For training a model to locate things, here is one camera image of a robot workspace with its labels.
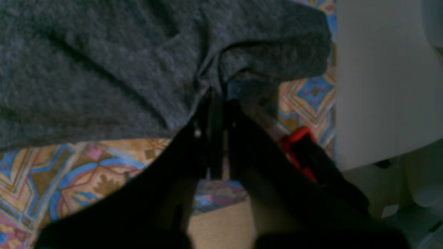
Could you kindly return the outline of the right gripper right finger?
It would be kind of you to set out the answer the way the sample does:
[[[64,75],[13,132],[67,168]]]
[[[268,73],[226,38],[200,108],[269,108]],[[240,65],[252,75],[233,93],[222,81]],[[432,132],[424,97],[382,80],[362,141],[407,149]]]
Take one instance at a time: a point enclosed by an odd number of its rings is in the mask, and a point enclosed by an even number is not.
[[[230,176],[269,208],[255,249],[409,249],[398,229],[372,218],[370,202],[318,144],[309,180],[238,101],[225,104]]]

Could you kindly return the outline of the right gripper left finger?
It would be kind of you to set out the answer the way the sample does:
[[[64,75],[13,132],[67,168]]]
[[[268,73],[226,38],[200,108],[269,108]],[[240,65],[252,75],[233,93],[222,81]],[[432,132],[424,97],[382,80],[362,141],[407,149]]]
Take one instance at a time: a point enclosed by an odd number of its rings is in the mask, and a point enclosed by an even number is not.
[[[223,177],[223,100],[204,100],[143,172],[95,204],[47,225],[37,249],[190,248],[195,191]]]

